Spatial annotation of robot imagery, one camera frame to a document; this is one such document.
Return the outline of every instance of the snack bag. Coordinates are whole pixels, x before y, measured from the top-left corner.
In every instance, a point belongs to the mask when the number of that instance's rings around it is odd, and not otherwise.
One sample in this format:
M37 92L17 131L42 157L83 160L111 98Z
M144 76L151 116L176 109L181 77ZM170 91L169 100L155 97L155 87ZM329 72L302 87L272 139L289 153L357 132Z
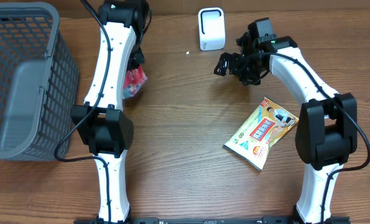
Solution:
M262 170L270 148L290 131L298 118L265 97L225 147Z

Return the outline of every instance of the gray crate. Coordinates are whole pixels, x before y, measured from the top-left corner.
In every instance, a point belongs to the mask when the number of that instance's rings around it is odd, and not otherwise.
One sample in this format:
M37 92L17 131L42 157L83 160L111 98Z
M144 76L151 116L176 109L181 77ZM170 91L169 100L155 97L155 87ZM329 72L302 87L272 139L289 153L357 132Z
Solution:
M59 20L47 3L0 3L0 159L54 160L71 127L78 67Z

